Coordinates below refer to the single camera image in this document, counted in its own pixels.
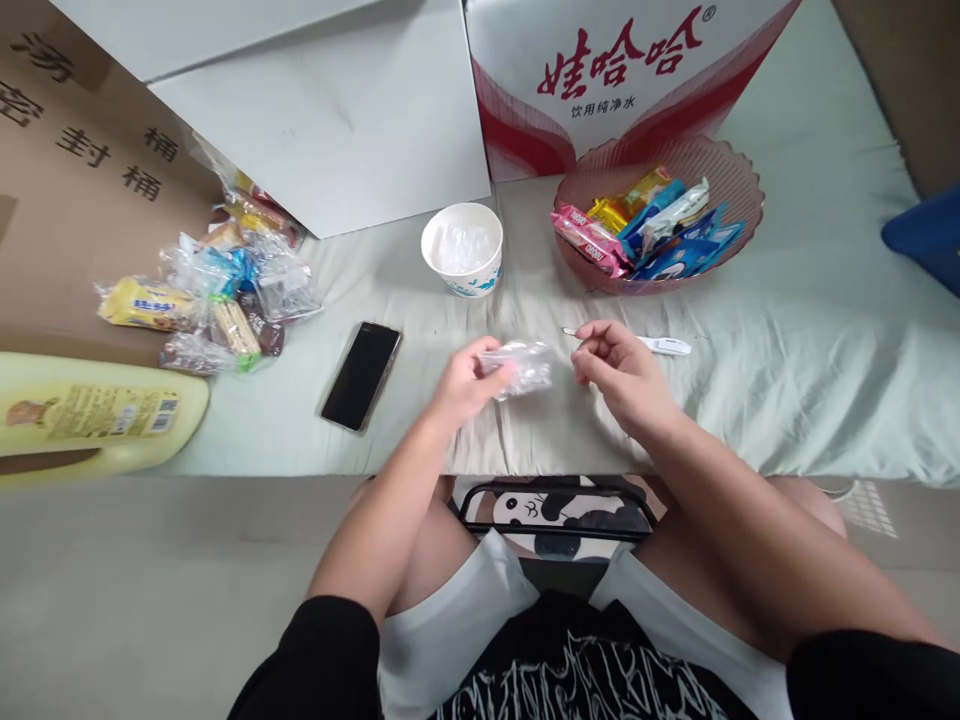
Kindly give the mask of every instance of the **phone screen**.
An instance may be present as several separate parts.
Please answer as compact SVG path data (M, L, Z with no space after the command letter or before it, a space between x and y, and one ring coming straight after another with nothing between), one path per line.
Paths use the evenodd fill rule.
M320 416L359 432L399 342L396 330L363 323Z

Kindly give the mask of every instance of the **gray floor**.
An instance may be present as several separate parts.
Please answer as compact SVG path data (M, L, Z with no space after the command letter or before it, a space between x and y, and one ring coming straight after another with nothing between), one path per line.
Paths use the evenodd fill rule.
M222 718L355 478L112 478L0 496L0 717ZM862 486L852 541L960 645L960 492Z

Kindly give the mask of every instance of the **glass bowl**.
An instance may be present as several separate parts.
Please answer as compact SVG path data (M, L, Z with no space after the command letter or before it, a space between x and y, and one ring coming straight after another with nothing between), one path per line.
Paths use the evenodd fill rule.
M616 140L611 140L584 155L573 172L567 174L557 189L554 209L559 212L560 203L565 202L586 212L593 207L594 198L624 192L659 165L665 165L688 188L706 177L710 181L709 207L727 203L724 224L742 220L746 227L712 267L690 277L667 280L611 279L556 233L560 254L588 288L613 295L654 295L678 290L729 262L753 238L763 220L765 196L760 190L760 176L753 163L734 152L730 143L702 135L651 141L632 148L620 147Z

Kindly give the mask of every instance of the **shorts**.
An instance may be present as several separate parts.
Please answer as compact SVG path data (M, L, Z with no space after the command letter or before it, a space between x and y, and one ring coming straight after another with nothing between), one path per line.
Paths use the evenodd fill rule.
M590 598L619 600L660 652L712 671L764 720L793 717L786 668L694 609L620 545ZM460 687L490 641L532 606L537 589L495 530L437 592L388 617L380 632L384 715L426 718Z

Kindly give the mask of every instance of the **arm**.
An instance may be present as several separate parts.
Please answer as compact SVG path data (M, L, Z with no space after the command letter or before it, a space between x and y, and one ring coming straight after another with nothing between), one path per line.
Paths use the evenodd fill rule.
M656 359L616 322L590 323L573 355L620 426L649 452L683 512L788 647L838 629L943 644L883 573L790 502L673 402Z
M377 627L383 624L430 506L447 446L460 426L512 377L512 369L504 367L479 378L477 353L499 347L486 337L451 356L430 405L337 529L308 597L353 600L370 611Z

